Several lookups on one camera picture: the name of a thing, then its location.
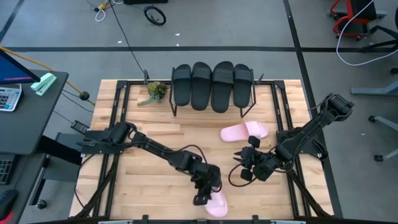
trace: black desk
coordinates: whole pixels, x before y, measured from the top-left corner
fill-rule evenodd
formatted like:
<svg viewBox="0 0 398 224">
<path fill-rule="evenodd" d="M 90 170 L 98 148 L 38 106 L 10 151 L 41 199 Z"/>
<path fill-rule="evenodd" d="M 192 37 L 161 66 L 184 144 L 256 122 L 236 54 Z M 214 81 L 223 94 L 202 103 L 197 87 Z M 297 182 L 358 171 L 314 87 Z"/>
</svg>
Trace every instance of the black desk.
<svg viewBox="0 0 398 224">
<path fill-rule="evenodd" d="M 48 72 L 43 70 L 31 71 L 39 77 Z M 37 96 L 30 89 L 31 84 L 23 84 L 24 98 L 19 103 L 18 108 L 14 112 L 0 113 L 2 126 L 7 127 L 7 129 L 2 129 L 0 134 L 1 147 L 26 147 L 26 150 L 36 150 L 31 155 L 20 156 L 9 185 L 0 185 L 0 193 L 13 188 L 18 191 L 18 197 L 7 223 L 18 223 L 21 218 L 37 176 L 46 161 L 47 155 L 44 153 L 47 150 L 46 147 L 44 147 L 44 150 L 37 150 L 39 150 L 39 147 L 42 148 L 43 142 L 52 141 L 47 137 L 42 137 L 42 135 L 65 86 L 68 73 L 51 73 L 57 79 L 43 96 Z"/>
</svg>

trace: pink slide sandal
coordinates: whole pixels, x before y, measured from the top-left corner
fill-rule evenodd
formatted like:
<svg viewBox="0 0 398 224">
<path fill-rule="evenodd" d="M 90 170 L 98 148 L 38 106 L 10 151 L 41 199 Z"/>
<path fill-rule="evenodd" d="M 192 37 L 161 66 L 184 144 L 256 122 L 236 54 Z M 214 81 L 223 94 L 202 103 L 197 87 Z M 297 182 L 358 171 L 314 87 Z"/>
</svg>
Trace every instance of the pink slide sandal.
<svg viewBox="0 0 398 224">
<path fill-rule="evenodd" d="M 228 128 L 223 128 L 220 132 L 220 137 L 224 142 L 247 141 L 249 136 L 262 139 L 267 135 L 267 126 L 258 121 L 245 121 Z"/>
<path fill-rule="evenodd" d="M 210 195 L 211 200 L 208 200 L 205 205 L 206 211 L 214 217 L 221 218 L 226 216 L 228 213 L 228 205 L 223 192 L 212 192 Z"/>
</svg>

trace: desk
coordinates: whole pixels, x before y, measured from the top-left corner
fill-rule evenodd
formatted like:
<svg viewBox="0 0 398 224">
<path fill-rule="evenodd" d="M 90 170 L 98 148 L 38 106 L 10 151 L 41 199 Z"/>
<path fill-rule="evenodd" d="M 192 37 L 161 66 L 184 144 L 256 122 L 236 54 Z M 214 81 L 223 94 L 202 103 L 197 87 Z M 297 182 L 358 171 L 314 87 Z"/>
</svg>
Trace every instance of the desk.
<svg viewBox="0 0 398 224">
<path fill-rule="evenodd" d="M 284 81 L 294 126 L 303 126 L 310 117 L 301 81 Z M 116 83 L 117 80 L 102 80 L 91 129 L 103 130 L 108 127 Z M 279 91 L 278 95 L 279 104 L 282 105 Z M 250 220 L 252 215 L 259 215 L 260 219 L 293 218 L 285 174 L 273 173 L 266 182 L 256 181 L 243 188 L 229 185 L 228 173 L 237 164 L 232 159 L 233 153 L 240 151 L 247 143 L 225 143 L 220 139 L 221 128 L 255 120 L 265 123 L 269 128 L 268 137 L 261 142 L 261 150 L 267 151 L 276 144 L 277 121 L 270 87 L 256 86 L 257 104 L 244 119 L 239 117 L 239 109 L 233 106 L 224 114 L 215 113 L 210 106 L 205 111 L 195 111 L 190 106 L 179 107 L 177 117 L 173 117 L 168 96 L 160 104 L 137 106 L 138 102 L 148 97 L 145 86 L 131 87 L 126 121 L 134 123 L 139 131 L 172 149 L 187 144 L 197 144 L 203 149 L 208 162 L 221 169 L 223 192 L 229 206 L 228 214 L 223 219 Z M 120 102 L 116 121 L 120 120 Z M 102 155 L 95 155 L 81 168 L 76 191 L 83 203 L 90 199 L 97 188 L 102 158 Z M 309 155 L 300 155 L 300 158 L 308 190 L 325 211 L 333 213 L 321 162 Z M 239 174 L 238 169 L 232 177 L 236 184 L 244 183 Z M 141 149 L 126 150 L 119 160 L 111 219 L 140 220 L 143 215 L 149 215 L 150 220 L 213 219 L 203 207 L 192 205 L 196 192 L 189 177 L 178 173 L 162 159 Z M 300 214 L 303 214 L 298 190 L 296 194 Z M 100 215 L 104 212 L 106 196 L 105 190 Z M 80 210 L 74 198 L 70 215 Z"/>
<path fill-rule="evenodd" d="M 48 72 L 42 70 L 31 71 L 38 77 Z M 24 98 L 19 103 L 15 112 L 0 113 L 2 126 L 8 127 L 7 130 L 2 129 L 3 131 L 0 134 L 1 147 L 28 147 L 31 151 L 37 149 L 40 138 L 68 78 L 68 74 L 65 72 L 52 72 L 52 74 L 57 79 L 45 95 L 37 96 L 30 89 L 31 83 L 22 84 Z M 9 189 L 16 189 L 18 191 L 18 196 L 12 207 L 12 215 L 8 223 L 18 223 L 37 176 L 43 166 L 45 157 L 46 154 L 42 152 L 20 156 L 9 185 L 0 185 L 0 192 Z"/>
</svg>

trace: small potted plant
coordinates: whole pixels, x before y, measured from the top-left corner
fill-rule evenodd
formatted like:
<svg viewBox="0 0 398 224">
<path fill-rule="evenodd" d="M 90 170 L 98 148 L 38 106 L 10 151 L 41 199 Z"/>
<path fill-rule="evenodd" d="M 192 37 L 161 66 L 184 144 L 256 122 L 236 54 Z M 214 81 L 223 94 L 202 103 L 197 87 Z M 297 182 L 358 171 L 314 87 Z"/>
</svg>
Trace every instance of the small potted plant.
<svg viewBox="0 0 398 224">
<path fill-rule="evenodd" d="M 142 106 L 151 103 L 153 101 L 160 103 L 161 99 L 163 99 L 163 97 L 166 95 L 167 89 L 168 89 L 167 85 L 161 82 L 148 83 L 147 90 L 149 93 L 149 99 L 142 101 L 137 105 Z"/>
</svg>

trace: concrete floor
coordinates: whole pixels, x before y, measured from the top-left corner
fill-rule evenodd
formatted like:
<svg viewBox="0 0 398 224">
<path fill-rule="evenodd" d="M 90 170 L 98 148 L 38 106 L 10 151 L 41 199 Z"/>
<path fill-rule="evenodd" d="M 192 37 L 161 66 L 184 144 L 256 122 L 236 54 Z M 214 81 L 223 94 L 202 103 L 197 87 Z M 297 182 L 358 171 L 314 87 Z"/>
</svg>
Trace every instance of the concrete floor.
<svg viewBox="0 0 398 224">
<path fill-rule="evenodd" d="M 20 0 L 0 1 L 2 28 Z M 91 0 L 99 4 L 100 0 Z M 334 20 L 326 16 L 333 0 L 289 0 L 301 47 L 336 46 L 331 28 Z M 389 15 L 373 24 L 395 30 L 395 0 L 376 1 L 378 10 Z M 172 67 L 183 63 L 206 62 L 214 67 L 222 60 L 245 63 L 256 77 L 302 79 L 294 49 L 284 2 L 280 0 L 170 0 L 159 4 L 167 23 L 157 27 L 146 21 L 142 11 L 127 5 L 114 7 L 129 43 L 134 47 L 186 46 L 260 46 L 284 47 L 285 52 L 263 50 L 220 51 L 144 51 L 136 52 L 143 69 L 151 78 L 170 78 Z M 3 40 L 5 47 L 125 47 L 112 10 L 106 11 L 103 22 L 95 22 L 95 12 L 84 0 L 25 0 Z M 362 47 L 370 42 L 390 40 L 378 32 L 356 42 L 344 39 L 342 47 Z M 70 74 L 69 80 L 96 99 L 100 80 L 104 78 L 142 78 L 132 55 L 126 51 L 96 52 L 22 52 L 54 70 Z M 397 134 L 378 123 L 369 123 L 369 115 L 381 115 L 398 121 L 396 98 L 352 96 L 351 87 L 382 87 L 397 80 L 389 74 L 398 65 L 398 55 L 363 67 L 350 67 L 335 53 L 303 53 L 312 91 L 317 102 L 330 92 L 339 93 L 355 104 L 353 115 L 345 122 L 325 128 L 326 145 L 336 182 L 341 209 L 345 218 L 363 220 L 398 220 L 397 159 L 383 163 L 373 161 L 373 154 L 384 154 L 398 145 Z M 363 62 L 380 54 L 344 53 L 350 62 Z M 19 60 L 28 68 L 40 69 Z M 80 102 L 86 108 L 90 104 Z M 56 108 L 70 120 L 79 119 L 89 125 L 91 114 L 79 109 L 61 96 Z M 70 124 L 54 114 L 45 134 L 54 138 L 57 132 L 72 133 Z M 27 207 L 21 223 L 64 219 L 69 214 L 74 183 L 46 183 L 42 198 L 48 199 L 44 210 Z"/>
</svg>

